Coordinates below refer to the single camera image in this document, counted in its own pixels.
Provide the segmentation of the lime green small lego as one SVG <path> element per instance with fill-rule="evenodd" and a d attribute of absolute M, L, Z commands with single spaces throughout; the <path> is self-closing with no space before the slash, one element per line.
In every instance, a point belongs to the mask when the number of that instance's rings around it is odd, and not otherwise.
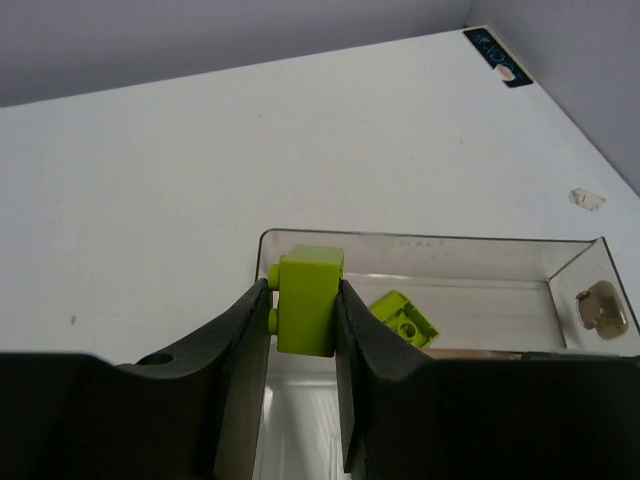
<path fill-rule="evenodd" d="M 330 358 L 333 309 L 344 274 L 344 250 L 298 245 L 272 265 L 268 288 L 277 294 L 268 331 L 281 353 Z"/>

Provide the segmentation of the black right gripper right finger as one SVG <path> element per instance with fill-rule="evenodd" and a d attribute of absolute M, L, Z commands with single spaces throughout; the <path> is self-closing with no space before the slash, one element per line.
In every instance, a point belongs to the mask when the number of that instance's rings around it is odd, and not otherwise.
<path fill-rule="evenodd" d="M 635 479 L 639 361 L 433 359 L 342 281 L 334 304 L 344 470 L 354 479 Z"/>

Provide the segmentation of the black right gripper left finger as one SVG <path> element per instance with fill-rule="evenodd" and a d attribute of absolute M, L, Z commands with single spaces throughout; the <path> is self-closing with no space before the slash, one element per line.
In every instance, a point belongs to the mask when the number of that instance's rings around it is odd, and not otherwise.
<path fill-rule="evenodd" d="M 134 364 L 78 353 L 1 357 L 5 479 L 248 479 L 269 356 L 271 294 Z"/>

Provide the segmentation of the lime green curved lego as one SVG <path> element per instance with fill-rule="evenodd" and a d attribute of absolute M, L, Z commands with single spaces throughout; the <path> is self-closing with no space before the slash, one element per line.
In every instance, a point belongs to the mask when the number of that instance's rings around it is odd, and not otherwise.
<path fill-rule="evenodd" d="M 371 313 L 408 343 L 424 348 L 440 335 L 421 311 L 397 290 L 391 290 L 369 305 Z"/>

